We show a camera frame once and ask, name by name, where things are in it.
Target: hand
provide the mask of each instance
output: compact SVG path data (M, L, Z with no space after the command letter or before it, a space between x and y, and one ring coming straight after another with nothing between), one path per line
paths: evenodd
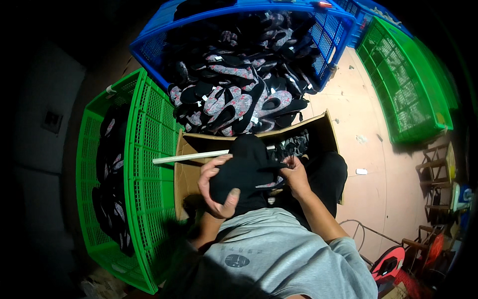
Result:
M219 172L219 168L216 168L216 166L223 165L230 158L232 158L232 154L222 155L204 164L201 167L201 177L197 181L204 201L210 209L209 212L218 219L231 218L236 211L236 206L239 201L240 190L238 188L234 188L229 192L223 205L213 201L209 194L209 180Z
M287 179L288 185L292 191L292 196L299 199L302 194L311 192L305 167L300 162L299 158L296 156L289 156L282 162L289 166L289 168L282 168L281 174Z

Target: person's left hand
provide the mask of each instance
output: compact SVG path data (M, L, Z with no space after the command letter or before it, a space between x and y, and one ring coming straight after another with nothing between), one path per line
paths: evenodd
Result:
M197 181L199 190L210 209L211 215L218 219L231 218L236 211L239 201L240 190L238 188L234 188L229 192L223 205L213 201L209 194L209 180L219 172L219 168L216 168L216 166L223 165L230 158L232 158L232 154L222 155L204 164L201 167L201 177Z

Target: floor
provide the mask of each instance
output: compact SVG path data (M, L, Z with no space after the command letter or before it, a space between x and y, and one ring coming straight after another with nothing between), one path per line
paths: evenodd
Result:
M345 204L337 208L337 221L355 219L399 242L402 238L413 240L418 236L418 226L427 224L425 200L415 171L423 153L397 153L390 143L379 100L355 49L345 49L338 67L321 93L308 95L310 105L302 112L308 119L328 109L334 120L339 151L348 166ZM357 168L366 169L368 174L357 175ZM347 222L343 227L353 235L357 224ZM362 230L358 230L357 248L362 239ZM366 231L360 253L375 261L394 245Z

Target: blue plastic crate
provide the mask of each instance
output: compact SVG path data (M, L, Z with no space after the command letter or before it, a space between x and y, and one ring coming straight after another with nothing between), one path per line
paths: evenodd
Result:
M413 38L413 35L403 26L403 24L397 26L389 20L383 18L379 14L371 11L370 9L374 9L375 7L377 7L377 9L380 10L383 14L388 13L388 15L391 16L394 21L400 21L387 8L381 6L376 2L373 2L371 0L337 0L336 2L341 8L343 8L346 12L351 13L357 19L357 25L352 30L352 34L347 43L347 46L349 47L355 48L360 44L374 16L387 21L409 37Z
M206 11L183 19L173 21L176 7L184 0L172 0L163 4L151 20L141 31L140 35L130 45L132 55L148 71L148 75L166 90L169 82L158 72L161 65L161 52L163 50L166 32L170 29L219 15L265 10L306 11L314 16L316 24L309 31L314 38L315 46L322 54L314 63L317 81L321 90L326 85L333 72L333 67L345 50L356 19L345 12L333 1L332 8L317 7L317 1L295 0L238 0L233 6Z

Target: fingernail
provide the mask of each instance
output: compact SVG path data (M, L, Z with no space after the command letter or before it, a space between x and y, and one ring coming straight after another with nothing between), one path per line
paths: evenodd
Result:
M230 195L232 196L239 196L240 195L240 189L239 188L233 188L231 192L229 192Z

